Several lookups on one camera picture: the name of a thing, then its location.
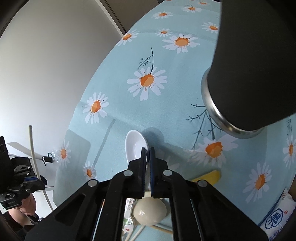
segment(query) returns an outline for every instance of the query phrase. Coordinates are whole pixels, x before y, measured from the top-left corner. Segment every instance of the light blue tablecloth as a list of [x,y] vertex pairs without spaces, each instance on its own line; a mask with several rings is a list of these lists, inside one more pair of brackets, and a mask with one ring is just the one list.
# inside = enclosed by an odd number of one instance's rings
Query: light blue tablecloth
[[220,20],[220,3],[206,3],[164,1],[99,66],[61,148],[57,205],[87,179],[111,179],[127,168],[124,141],[131,129],[188,180],[220,170],[215,187],[257,224],[290,187],[295,115],[254,138],[236,139],[220,131],[203,107],[200,84],[211,66]]

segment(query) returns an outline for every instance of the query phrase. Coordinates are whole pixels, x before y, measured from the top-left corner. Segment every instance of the black cylindrical object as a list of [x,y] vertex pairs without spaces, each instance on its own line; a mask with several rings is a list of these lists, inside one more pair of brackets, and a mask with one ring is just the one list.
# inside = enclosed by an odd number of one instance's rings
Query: black cylindrical object
[[14,176],[4,137],[0,137],[0,195],[4,193]]
[[287,2],[222,1],[207,87],[239,129],[258,130],[296,112],[296,21]]

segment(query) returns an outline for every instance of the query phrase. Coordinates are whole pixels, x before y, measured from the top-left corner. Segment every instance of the person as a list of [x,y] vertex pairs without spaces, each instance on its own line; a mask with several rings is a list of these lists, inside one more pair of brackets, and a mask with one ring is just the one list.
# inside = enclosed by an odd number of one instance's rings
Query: person
[[25,225],[32,224],[28,216],[33,216],[35,211],[36,201],[34,196],[30,194],[28,198],[22,200],[22,205],[20,207],[9,209],[3,216],[12,230],[18,232]]

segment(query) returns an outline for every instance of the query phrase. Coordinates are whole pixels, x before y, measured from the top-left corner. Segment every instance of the egg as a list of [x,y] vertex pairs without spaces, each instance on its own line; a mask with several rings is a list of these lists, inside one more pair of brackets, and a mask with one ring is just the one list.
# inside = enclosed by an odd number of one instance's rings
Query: egg
[[145,197],[139,199],[133,209],[133,216],[141,225],[158,224],[166,216],[167,209],[160,199]]

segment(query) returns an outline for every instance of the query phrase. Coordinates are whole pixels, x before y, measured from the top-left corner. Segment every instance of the yellow sponge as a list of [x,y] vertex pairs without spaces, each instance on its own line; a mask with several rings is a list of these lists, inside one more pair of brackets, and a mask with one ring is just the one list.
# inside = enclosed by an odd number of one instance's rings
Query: yellow sponge
[[214,185],[220,180],[220,178],[221,178],[220,171],[214,170],[205,175],[202,175],[201,177],[197,177],[191,181],[196,183],[199,180],[206,180],[209,184]]

